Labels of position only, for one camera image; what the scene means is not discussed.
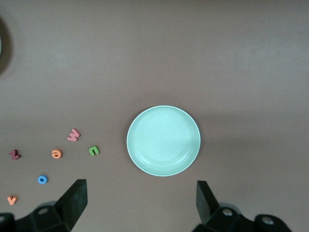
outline turquoise plate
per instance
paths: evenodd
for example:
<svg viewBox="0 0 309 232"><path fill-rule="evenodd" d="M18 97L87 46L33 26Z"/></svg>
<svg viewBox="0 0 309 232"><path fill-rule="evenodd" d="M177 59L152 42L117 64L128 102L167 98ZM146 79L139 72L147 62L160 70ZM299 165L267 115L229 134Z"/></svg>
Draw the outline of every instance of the turquoise plate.
<svg viewBox="0 0 309 232"><path fill-rule="evenodd" d="M132 122L126 145L133 162L156 176L175 175L197 157L201 143L195 121L168 105L149 108Z"/></svg>

